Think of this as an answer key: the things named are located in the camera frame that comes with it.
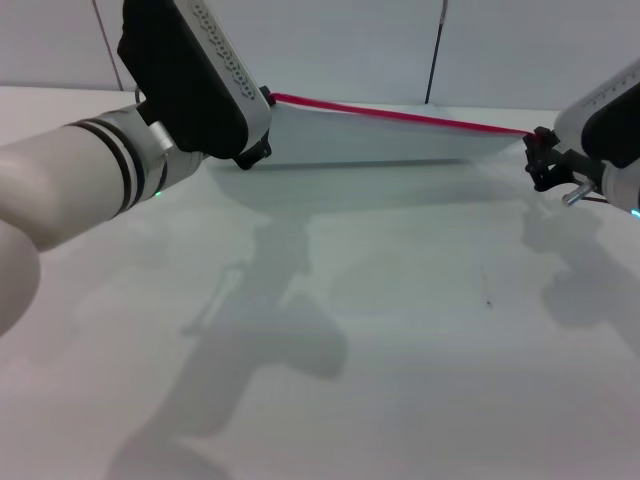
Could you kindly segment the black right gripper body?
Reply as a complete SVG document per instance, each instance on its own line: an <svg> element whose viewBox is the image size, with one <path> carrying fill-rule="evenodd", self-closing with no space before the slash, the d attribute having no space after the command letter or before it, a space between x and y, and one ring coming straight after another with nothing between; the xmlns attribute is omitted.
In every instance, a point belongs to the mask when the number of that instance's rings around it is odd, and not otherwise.
<svg viewBox="0 0 640 480"><path fill-rule="evenodd" d="M583 156L574 150L547 154L545 181L547 183L601 183L605 166L601 161Z"/></svg>

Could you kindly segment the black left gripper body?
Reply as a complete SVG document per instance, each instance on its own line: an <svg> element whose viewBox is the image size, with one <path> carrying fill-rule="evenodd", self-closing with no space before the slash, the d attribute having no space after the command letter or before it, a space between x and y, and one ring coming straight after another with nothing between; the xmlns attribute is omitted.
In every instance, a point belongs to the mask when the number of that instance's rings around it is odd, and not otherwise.
<svg viewBox="0 0 640 480"><path fill-rule="evenodd" d="M269 134L270 131L267 130L261 139L252 147L233 158L233 161L240 169L250 170L255 164L265 158L268 158L272 154Z"/></svg>

